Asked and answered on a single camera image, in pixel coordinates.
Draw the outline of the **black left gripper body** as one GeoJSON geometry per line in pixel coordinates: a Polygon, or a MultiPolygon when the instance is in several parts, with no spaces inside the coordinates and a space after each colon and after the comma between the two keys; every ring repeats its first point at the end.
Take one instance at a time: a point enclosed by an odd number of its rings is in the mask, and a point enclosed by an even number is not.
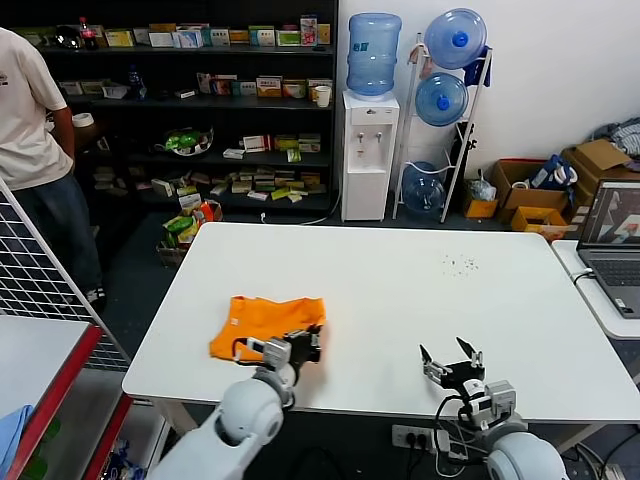
{"type": "Polygon", "coordinates": [[[308,342],[292,342],[289,365],[296,375],[300,374],[302,366],[311,361],[311,345],[308,342]]]}

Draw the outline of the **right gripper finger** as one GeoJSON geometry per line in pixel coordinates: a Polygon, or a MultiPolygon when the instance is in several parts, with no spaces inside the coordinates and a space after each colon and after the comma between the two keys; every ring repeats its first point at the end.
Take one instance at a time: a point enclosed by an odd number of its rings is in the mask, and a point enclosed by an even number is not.
{"type": "Polygon", "coordinates": [[[448,368],[435,361],[422,344],[419,345],[419,349],[423,374],[432,381],[441,381],[442,377],[448,373],[448,368]]]}
{"type": "Polygon", "coordinates": [[[457,337],[456,341],[463,353],[467,356],[467,359],[456,363],[454,365],[455,370],[462,373],[483,373],[483,353],[477,351],[470,343],[460,337],[457,337]]]}

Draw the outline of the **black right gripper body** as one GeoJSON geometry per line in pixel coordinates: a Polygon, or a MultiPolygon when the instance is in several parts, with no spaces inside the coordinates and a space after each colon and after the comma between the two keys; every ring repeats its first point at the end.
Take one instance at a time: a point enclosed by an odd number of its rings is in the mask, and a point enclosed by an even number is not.
{"type": "Polygon", "coordinates": [[[455,390],[459,395],[476,395],[484,392],[484,379],[483,365],[462,361],[444,367],[440,376],[440,386],[455,390]]]}

